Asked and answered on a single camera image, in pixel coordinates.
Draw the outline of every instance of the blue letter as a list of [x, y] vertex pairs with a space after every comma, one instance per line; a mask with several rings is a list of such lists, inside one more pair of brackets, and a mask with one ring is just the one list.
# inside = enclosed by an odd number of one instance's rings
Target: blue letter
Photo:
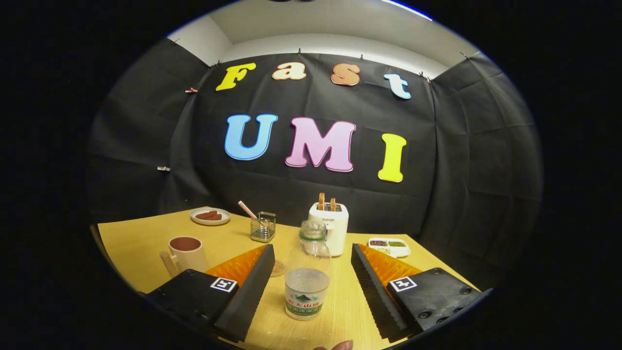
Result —
[[227, 129], [227, 136], [225, 137], [225, 152], [227, 152], [231, 158], [249, 161], [261, 157], [268, 149], [272, 123], [279, 118], [273, 114], [258, 115], [259, 132], [257, 133], [257, 142], [255, 142], [253, 147], [244, 147], [242, 146], [242, 134], [244, 133], [244, 125], [250, 119], [250, 116], [244, 114], [236, 114], [227, 118], [229, 128]]
[[389, 79], [389, 84], [391, 86], [391, 91], [397, 96], [401, 97], [405, 100], [408, 100], [411, 97], [410, 92], [405, 92], [404, 87], [408, 86], [408, 82], [402, 80], [402, 78], [397, 74], [385, 74], [385, 79]]

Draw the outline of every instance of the pink letter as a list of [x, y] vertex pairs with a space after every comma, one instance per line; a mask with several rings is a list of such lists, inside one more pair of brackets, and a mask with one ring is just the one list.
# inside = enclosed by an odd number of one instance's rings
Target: pink letter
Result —
[[327, 169], [344, 173], [354, 169], [350, 163], [350, 139], [356, 125], [347, 121], [336, 121], [324, 137], [320, 134], [315, 120], [311, 118], [294, 118], [292, 125], [296, 128], [294, 145], [292, 154], [285, 159], [285, 164], [297, 168], [307, 165], [307, 159], [304, 157], [306, 146], [311, 162], [316, 168], [330, 150], [330, 158], [326, 162]]

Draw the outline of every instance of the plastic water bottle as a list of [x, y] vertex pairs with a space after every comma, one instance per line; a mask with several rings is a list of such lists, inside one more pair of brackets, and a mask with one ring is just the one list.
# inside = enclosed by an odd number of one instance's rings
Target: plastic water bottle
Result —
[[303, 221], [299, 244], [292, 247], [285, 265], [285, 312], [294, 319], [318, 315], [330, 284], [330, 249], [324, 223]]

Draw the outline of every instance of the mug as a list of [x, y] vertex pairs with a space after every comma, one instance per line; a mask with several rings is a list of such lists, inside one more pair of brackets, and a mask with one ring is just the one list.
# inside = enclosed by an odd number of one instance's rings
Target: mug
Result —
[[199, 272], [205, 272], [209, 269], [203, 251], [203, 242], [195, 237], [173, 237], [169, 241], [169, 250], [170, 254], [160, 252], [160, 258], [171, 277], [175, 277], [189, 268]]

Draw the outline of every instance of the white tray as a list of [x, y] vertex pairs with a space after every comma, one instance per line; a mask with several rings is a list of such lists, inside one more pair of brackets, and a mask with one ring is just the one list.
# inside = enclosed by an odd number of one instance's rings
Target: white tray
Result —
[[[371, 242], [382, 242], [384, 245], [373, 245]], [[394, 247], [391, 245], [391, 242], [396, 242], [397, 244], [404, 245], [403, 247]], [[382, 253], [388, 254], [394, 258], [403, 258], [407, 257], [411, 253], [411, 249], [406, 244], [406, 241], [395, 238], [381, 238], [374, 237], [370, 238], [367, 242], [367, 246], [369, 248], [376, 249]]]

